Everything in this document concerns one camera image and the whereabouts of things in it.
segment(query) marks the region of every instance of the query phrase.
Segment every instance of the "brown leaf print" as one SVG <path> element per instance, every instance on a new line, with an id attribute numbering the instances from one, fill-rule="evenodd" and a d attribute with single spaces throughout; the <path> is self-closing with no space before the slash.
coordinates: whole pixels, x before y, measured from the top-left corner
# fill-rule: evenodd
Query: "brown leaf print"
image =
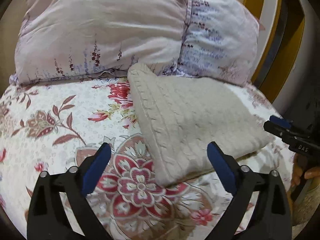
<path id="1" fill-rule="evenodd" d="M 81 140 L 84 145 L 86 145 L 85 141 L 82 139 L 79 133 L 77 133 L 73 128 L 72 128 L 72 122 L 73 122 L 73 116 L 72 113 L 69 114 L 67 118 L 67 124 L 65 125 L 63 123 L 63 120 L 60 118 L 60 112 L 63 110 L 71 109 L 75 105 L 65 105 L 68 102 L 70 102 L 76 95 L 70 96 L 66 98 L 60 109 L 56 105 L 53 105 L 52 107 L 52 112 L 54 116 L 57 116 L 57 119 L 55 119 L 51 114 L 50 111 L 46 113 L 45 111 L 38 110 L 36 114 L 32 114 L 31 118 L 27 120 L 26 124 L 24 123 L 23 120 L 20 121 L 21 128 L 15 130 L 11 136 L 16 135 L 21 129 L 25 128 L 27 129 L 27 137 L 28 138 L 35 138 L 38 139 L 40 137 L 49 135 L 55 131 L 59 131 L 58 127 L 65 128 L 69 131 L 71 131 L 74 134 L 67 134 L 64 136 L 59 137 L 54 141 L 52 145 L 57 145 L 57 144 L 62 144 L 65 142 L 68 142 L 69 140 L 73 138 L 77 138 Z"/>
<path id="2" fill-rule="evenodd" d="M 29 196 L 32 197 L 33 192 L 30 189 L 28 189 L 27 186 L 26 186 L 26 189 L 27 189 Z"/>
<path id="3" fill-rule="evenodd" d="M 29 98 L 26 109 L 28 109 L 30 105 L 31 105 L 31 99 Z"/>
<path id="4" fill-rule="evenodd" d="M 6 154 L 7 154 L 6 148 L 3 148 L 2 150 L 0 150 L 0 163 L 3 163 Z"/>
<path id="5" fill-rule="evenodd" d="M 12 133 L 11 137 L 12 137 L 12 136 L 15 136 L 19 131 L 20 131 L 20 129 L 15 130 L 15 131 Z"/>
<path id="6" fill-rule="evenodd" d="M 47 128 L 45 128 L 45 129 L 42 130 L 40 133 L 38 133 L 38 135 L 36 136 L 36 138 L 38 139 L 38 138 L 40 138 L 40 137 L 42 137 L 42 136 L 45 136 L 45 135 L 51 133 L 51 132 L 53 131 L 53 129 L 54 129 L 54 127 L 47 127 Z"/>
<path id="7" fill-rule="evenodd" d="M 8 89 L 4 92 L 4 95 L 8 94 L 11 91 L 11 89 Z"/>
<path id="8" fill-rule="evenodd" d="M 76 96 L 76 95 L 70 96 L 70 97 L 66 98 L 66 99 L 63 101 L 62 104 L 65 105 L 66 103 L 70 102 L 75 96 Z"/>
<path id="9" fill-rule="evenodd" d="M 23 98 L 21 99 L 20 103 L 23 103 L 23 101 L 26 99 L 27 94 L 24 94 Z"/>
<path id="10" fill-rule="evenodd" d="M 59 110 L 55 105 L 52 107 L 52 112 L 55 114 L 55 116 L 59 116 Z"/>
<path id="11" fill-rule="evenodd" d="M 68 116 L 67 118 L 67 126 L 72 129 L 72 121 L 73 121 L 73 118 L 72 118 L 72 113 L 70 113 L 70 115 Z"/>
<path id="12" fill-rule="evenodd" d="M 62 110 L 67 110 L 67 109 L 70 109 L 70 108 L 73 108 L 73 107 L 74 107 L 74 105 L 66 105 L 66 106 L 64 106 L 63 108 L 61 108 L 60 112 L 61 112 Z"/>
<path id="13" fill-rule="evenodd" d="M 61 136 L 53 142 L 52 146 L 68 142 L 74 138 L 78 138 L 78 137 L 74 134 L 67 134 L 67 135 Z"/>

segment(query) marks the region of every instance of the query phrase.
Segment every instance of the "fabric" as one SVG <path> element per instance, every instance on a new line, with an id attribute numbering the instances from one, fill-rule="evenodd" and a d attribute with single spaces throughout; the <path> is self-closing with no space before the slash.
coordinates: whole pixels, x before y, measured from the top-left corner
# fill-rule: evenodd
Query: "fabric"
<path id="1" fill-rule="evenodd" d="M 270 115 L 279 116 L 254 86 L 225 86 L 259 117 L 261 125 Z M 231 194 L 225 192 L 215 172 L 168 188 L 156 185 L 151 152 L 124 78 L 11 85 L 1 97 L 0 204 L 23 236 L 40 172 L 57 174 L 80 165 L 103 141 L 112 144 L 112 159 L 87 200 L 113 239 L 206 238 L 229 205 Z M 239 160 L 256 172 L 277 169 L 287 190 L 292 163 L 293 153 L 279 138 Z M 142 184 L 149 187 L 137 190 L 133 174 L 140 174 Z M 139 195 L 147 198 L 141 200 Z M 66 196 L 62 199 L 72 228 L 81 233 Z M 238 232 L 248 225 L 256 201 L 254 194 Z"/>
<path id="2" fill-rule="evenodd" d="M 157 77 L 139 63 L 129 69 L 128 79 L 160 186 L 212 171 L 207 157 L 212 141 L 234 158 L 270 142 L 269 133 L 222 82 Z"/>
<path id="3" fill-rule="evenodd" d="M 18 83 L 155 73 L 176 65 L 191 0 L 27 0 L 15 52 Z"/>
<path id="4" fill-rule="evenodd" d="M 244 86 L 257 66 L 259 23 L 237 0 L 192 0 L 177 68 L 166 74 L 212 77 Z"/>
<path id="5" fill-rule="evenodd" d="M 292 214 L 292 239 L 305 228 L 306 224 L 312 218 L 320 203 L 320 186 L 309 190 L 300 205 L 293 206 Z"/>

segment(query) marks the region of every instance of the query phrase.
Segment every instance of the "knitted cushion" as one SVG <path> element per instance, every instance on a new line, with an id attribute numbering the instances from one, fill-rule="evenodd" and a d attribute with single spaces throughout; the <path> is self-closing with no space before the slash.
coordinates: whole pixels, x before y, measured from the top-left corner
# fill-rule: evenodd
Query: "knitted cushion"
<path id="1" fill-rule="evenodd" d="M 153 74 L 135 64 L 128 72 L 141 131 L 158 185 L 211 171 L 207 145 L 215 141 L 234 158 L 263 148 L 270 137 L 222 82 Z"/>

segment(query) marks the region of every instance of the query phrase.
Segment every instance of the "wall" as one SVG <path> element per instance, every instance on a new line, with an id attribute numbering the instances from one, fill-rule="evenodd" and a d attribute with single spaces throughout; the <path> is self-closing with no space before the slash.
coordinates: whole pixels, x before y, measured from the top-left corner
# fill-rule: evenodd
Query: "wall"
<path id="1" fill-rule="evenodd" d="M 309 70 L 314 65 L 313 56 L 316 55 L 316 14 L 308 0 L 300 0 L 305 14 L 305 25 L 300 49 L 290 74 L 280 93 L 272 103 L 274 108 L 284 114 L 300 92 Z"/>
<path id="2" fill-rule="evenodd" d="M 14 51 L 26 11 L 25 0 L 12 0 L 0 20 L 0 95 L 7 88 L 9 77 L 15 70 Z"/>

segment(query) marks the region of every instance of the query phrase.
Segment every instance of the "bed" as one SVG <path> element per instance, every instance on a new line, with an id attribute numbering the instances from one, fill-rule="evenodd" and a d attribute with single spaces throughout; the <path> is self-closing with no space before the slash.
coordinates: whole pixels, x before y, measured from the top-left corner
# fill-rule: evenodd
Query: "bed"
<path id="1" fill-rule="evenodd" d="M 225 84 L 263 125 L 278 115 L 254 86 Z M 140 132 L 130 86 L 126 78 L 83 79 L 9 86 L 0 100 L 0 204 L 15 227 L 26 237 L 28 207 L 41 171 L 65 172 L 93 155 L 103 142 L 112 145 L 112 158 L 95 191 L 87 200 L 114 239 L 203 240 L 230 200 L 215 172 L 178 185 L 155 184 L 153 161 Z M 277 169 L 288 190 L 293 153 L 280 139 L 239 162 L 253 171 Z M 144 171 L 148 198 L 137 202 L 135 178 L 124 171 Z M 61 195 L 72 228 L 81 230 L 65 195 Z M 244 230 L 253 212 L 253 195 L 238 228 Z"/>

